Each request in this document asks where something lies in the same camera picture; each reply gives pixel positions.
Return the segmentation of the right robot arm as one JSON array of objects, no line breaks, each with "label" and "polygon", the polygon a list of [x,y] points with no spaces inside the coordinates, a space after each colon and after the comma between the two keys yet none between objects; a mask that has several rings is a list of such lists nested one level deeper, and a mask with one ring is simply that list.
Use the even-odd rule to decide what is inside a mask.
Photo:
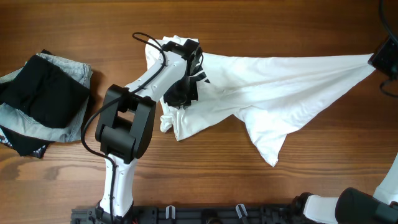
[{"label": "right robot arm", "polygon": [[[397,98],[384,87],[397,80],[397,37],[390,35],[368,60],[387,80],[379,89]],[[339,197],[302,194],[290,206],[290,216],[304,223],[397,223],[397,159],[372,196],[355,188],[345,189]]]}]

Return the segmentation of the white t-shirt with black print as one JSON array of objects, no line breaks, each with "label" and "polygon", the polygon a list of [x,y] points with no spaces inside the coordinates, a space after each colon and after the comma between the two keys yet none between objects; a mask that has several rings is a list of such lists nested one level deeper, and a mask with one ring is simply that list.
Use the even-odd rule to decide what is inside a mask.
[{"label": "white t-shirt with black print", "polygon": [[229,57],[205,54],[198,100],[186,108],[163,104],[160,130],[179,141],[235,116],[271,166],[288,134],[328,108],[373,68],[369,55]]}]

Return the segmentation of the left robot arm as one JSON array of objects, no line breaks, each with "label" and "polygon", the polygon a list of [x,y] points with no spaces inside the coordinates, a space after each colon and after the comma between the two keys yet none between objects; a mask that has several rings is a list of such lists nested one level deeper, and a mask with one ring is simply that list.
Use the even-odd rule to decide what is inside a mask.
[{"label": "left robot arm", "polygon": [[202,50],[173,46],[133,83],[108,88],[95,138],[105,158],[104,195],[95,208],[102,223],[130,223],[134,199],[132,185],[138,160],[152,139],[157,103],[176,108],[198,99],[192,76],[198,71]]}]

